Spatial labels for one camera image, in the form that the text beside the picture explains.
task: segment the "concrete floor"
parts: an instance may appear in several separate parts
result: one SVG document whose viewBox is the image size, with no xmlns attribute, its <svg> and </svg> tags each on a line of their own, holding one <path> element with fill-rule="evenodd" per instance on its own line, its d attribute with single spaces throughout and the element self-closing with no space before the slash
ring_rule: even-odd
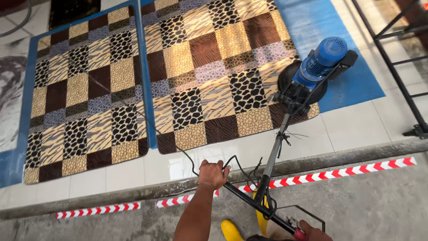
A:
<svg viewBox="0 0 428 241">
<path fill-rule="evenodd" d="M 334 240 L 424 240 L 428 236 L 428 154 L 406 156 L 415 157 L 417 165 L 276 188 L 271 190 L 271 195 L 279 207 L 298 204 L 323 219 L 326 233 Z M 50 214 L 0 220 L 0 233 L 4 241 L 172 240 L 185 207 L 176 205 L 155 209 L 154 200 L 147 200 L 142 202 L 140 210 L 113 214 L 62 220 Z M 283 218 L 292 215 L 297 219 L 307 219 L 293 208 L 278 210 L 278 214 Z M 213 202 L 210 240 L 224 240 L 220 223 L 226 218 L 237 224 L 244 238 L 259 230 L 255 211 L 222 188 L 220 197 Z"/>
</svg>

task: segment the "white tile floor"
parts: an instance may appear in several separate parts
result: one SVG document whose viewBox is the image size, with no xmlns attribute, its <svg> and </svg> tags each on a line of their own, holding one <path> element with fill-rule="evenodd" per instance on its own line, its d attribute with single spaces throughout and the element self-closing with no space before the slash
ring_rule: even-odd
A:
<svg viewBox="0 0 428 241">
<path fill-rule="evenodd" d="M 121 2 L 123 0 L 101 0 L 101 9 L 107 9 Z M 373 23 L 375 31 L 380 31 L 386 26 L 386 22 L 373 0 L 361 0 L 360 2 L 369 21 Z M 284 143 L 281 158 L 278 161 L 402 140 L 409 137 L 401 136 L 401 134 L 410 130 L 416 123 L 352 2 L 350 0 L 332 0 L 332 3 L 385 91 L 386 97 L 329 111 L 311 120 L 290 126 L 291 133 L 309 137 L 297 136 L 300 138 L 297 139 L 292 136 L 289 139 L 292 146 Z M 38 12 L 34 12 L 34 17 L 28 24 L 28 26 L 33 26 L 29 29 L 35 35 L 47 30 L 49 3 L 37 6 L 37 9 L 39 9 Z M 0 19 L 0 31 L 7 30 L 5 28 L 8 25 L 3 23 L 4 19 Z M 5 39 L 0 39 L 0 44 L 24 36 L 21 32 L 17 32 Z M 393 61 L 408 59 L 408 55 L 396 39 L 386 43 L 385 49 Z M 410 94 L 428 91 L 428 84 L 421 79 L 413 64 L 400 66 L 398 72 Z M 427 101 L 428 96 L 415 99 L 426 119 L 428 119 Z M 188 154 L 196 162 L 196 171 L 203 159 L 208 159 L 210 162 L 220 159 L 226 161 L 235 154 L 243 168 L 255 166 L 260 157 L 263 157 L 262 163 L 265 164 L 276 131 L 271 130 L 228 142 L 207 145 L 190 150 Z M 238 168 L 237 163 L 232 161 L 232 169 L 237 170 Z M 157 150 L 149 150 L 149 153 L 143 158 L 106 168 L 35 185 L 17 184 L 0 189 L 0 209 L 186 179 L 195 176 L 191 170 L 192 165 L 183 153 L 161 155 Z"/>
</svg>

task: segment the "hand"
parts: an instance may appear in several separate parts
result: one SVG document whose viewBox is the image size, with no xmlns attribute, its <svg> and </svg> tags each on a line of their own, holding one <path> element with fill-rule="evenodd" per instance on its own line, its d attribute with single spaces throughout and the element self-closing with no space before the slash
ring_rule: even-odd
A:
<svg viewBox="0 0 428 241">
<path fill-rule="evenodd" d="M 305 220 L 300 220 L 300 225 L 305 231 L 306 241 L 333 241 L 330 236 L 322 232 L 320 229 L 316 229 L 310 226 Z"/>
<path fill-rule="evenodd" d="M 221 188 L 227 182 L 231 166 L 227 166 L 224 171 L 222 168 L 222 160 L 218 161 L 217 164 L 203 160 L 201 167 L 199 167 L 199 185 L 211 187 L 213 191 Z"/>
</svg>

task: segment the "animal print rug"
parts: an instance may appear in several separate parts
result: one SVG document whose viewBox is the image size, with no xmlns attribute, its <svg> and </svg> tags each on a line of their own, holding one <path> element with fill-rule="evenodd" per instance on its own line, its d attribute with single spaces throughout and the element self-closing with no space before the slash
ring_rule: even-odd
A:
<svg viewBox="0 0 428 241">
<path fill-rule="evenodd" d="M 146 122 L 137 114 L 145 111 L 134 9 L 127 6 L 53 32 L 35 37 L 26 184 L 148 151 Z"/>
<path fill-rule="evenodd" d="M 162 154 L 281 125 L 272 97 L 299 57 L 273 0 L 155 0 L 141 13 Z"/>
</svg>

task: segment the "blue mat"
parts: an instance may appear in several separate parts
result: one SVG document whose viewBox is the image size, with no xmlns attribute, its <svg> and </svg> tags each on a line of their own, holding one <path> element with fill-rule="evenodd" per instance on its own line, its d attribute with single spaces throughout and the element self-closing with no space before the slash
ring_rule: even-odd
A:
<svg viewBox="0 0 428 241">
<path fill-rule="evenodd" d="M 330 0 L 275 3 L 301 59 L 330 36 L 345 39 L 348 49 L 359 56 L 353 67 L 328 83 L 327 93 L 318 102 L 321 113 L 385 96 Z"/>
</svg>

